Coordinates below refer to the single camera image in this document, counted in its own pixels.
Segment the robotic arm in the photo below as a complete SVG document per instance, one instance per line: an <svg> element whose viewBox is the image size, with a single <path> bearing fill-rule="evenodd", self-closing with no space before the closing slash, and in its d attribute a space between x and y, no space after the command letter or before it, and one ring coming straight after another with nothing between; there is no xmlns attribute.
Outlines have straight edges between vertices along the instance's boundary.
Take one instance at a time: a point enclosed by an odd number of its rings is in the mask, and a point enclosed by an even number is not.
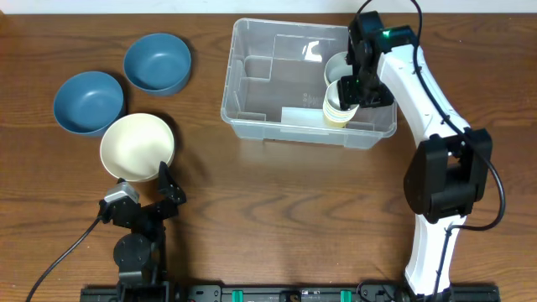
<svg viewBox="0 0 537 302"><path fill-rule="evenodd" d="M412 256L404 276L415 296L432 295L442 258L446 228L462 225L475 201L481 200L486 165L448 126L425 93L415 72L417 39L408 26L386 29L376 12L357 14L349 26L347 63L353 75L338 84L341 109L351 105L381 107L396 101L414 135L417 151L404 178L404 193L416 214ZM486 130L472 131L453 109L430 73L418 46L418 66L427 87L453 124L477 142L490 159L492 141ZM448 164L448 157L457 164ZM458 229L451 234L438 291L450 287L449 266Z"/></svg>

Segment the stack of cups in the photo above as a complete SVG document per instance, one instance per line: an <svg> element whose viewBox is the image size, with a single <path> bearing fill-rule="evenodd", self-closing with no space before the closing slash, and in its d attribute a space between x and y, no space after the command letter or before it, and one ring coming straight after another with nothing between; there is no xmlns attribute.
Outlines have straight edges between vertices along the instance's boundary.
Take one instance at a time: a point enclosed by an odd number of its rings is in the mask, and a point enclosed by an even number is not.
<svg viewBox="0 0 537 302"><path fill-rule="evenodd" d="M343 111L340 107L337 84L342 76L352 75L352 66L347 64L346 56L347 52L334 55L328 60L325 68L325 82L328 88L322 104L322 111L325 122L334 128L344 128L358 110L358 105L352 105L346 111Z"/></svg>

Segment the clear storage box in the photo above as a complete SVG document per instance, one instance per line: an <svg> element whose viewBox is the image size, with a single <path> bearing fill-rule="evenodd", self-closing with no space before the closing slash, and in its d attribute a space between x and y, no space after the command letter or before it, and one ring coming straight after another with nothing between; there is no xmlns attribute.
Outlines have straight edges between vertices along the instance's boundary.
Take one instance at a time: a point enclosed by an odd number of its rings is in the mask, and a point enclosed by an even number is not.
<svg viewBox="0 0 537 302"><path fill-rule="evenodd" d="M358 109L344 128L323 118L326 62L347 28L243 18L233 27L222 119L239 138L371 148L397 127L397 105Z"/></svg>

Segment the white cup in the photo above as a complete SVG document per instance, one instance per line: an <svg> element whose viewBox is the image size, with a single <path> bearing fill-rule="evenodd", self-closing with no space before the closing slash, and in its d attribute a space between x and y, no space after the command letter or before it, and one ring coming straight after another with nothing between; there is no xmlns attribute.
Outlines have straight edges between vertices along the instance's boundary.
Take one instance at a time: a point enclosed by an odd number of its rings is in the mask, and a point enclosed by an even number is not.
<svg viewBox="0 0 537 302"><path fill-rule="evenodd" d="M331 83L326 89L325 101L322 103L322 111L326 122L332 127L343 128L352 120L358 105L351 105L349 110L343 111L339 105L339 95L337 93L337 83L339 80Z"/></svg>
<svg viewBox="0 0 537 302"><path fill-rule="evenodd" d="M101 141L101 161L112 176L126 181L157 178L159 165L174 158L174 135L162 119L135 113L117 120Z"/></svg>
<svg viewBox="0 0 537 302"><path fill-rule="evenodd" d="M347 52L341 52L333 55L325 67L325 83L329 86L331 83L340 80L342 76L352 76L352 65L347 65Z"/></svg>

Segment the tabletop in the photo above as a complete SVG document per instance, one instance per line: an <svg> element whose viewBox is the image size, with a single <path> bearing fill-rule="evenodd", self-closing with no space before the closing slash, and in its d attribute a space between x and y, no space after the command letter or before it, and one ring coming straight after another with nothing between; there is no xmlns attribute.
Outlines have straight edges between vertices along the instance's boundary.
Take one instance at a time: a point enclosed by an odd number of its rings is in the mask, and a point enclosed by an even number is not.
<svg viewBox="0 0 537 302"><path fill-rule="evenodd" d="M165 117L177 131L175 177L189 201L167 221L169 270L182 284L358 284L403 279L414 213L403 177L414 154L408 123L370 150L237 138L221 120L233 24L243 15L0 16L0 300L23 301L43 271L95 219L115 179L98 138L61 129L61 84L101 70L123 85L129 112ZM255 15L347 25L351 14ZM415 14L385 14L388 26ZM453 107L493 138L507 191L503 222L462 232L452 283L499 286L504 301L536 301L537 19L534 15L426 14L422 45ZM145 34L167 32L193 56L179 94L130 86L123 56ZM136 184L147 205L154 183ZM490 222L498 193L488 177L468 224ZM112 250L127 230L99 225L41 284L34 301L77 301L87 284L114 285Z"/></svg>

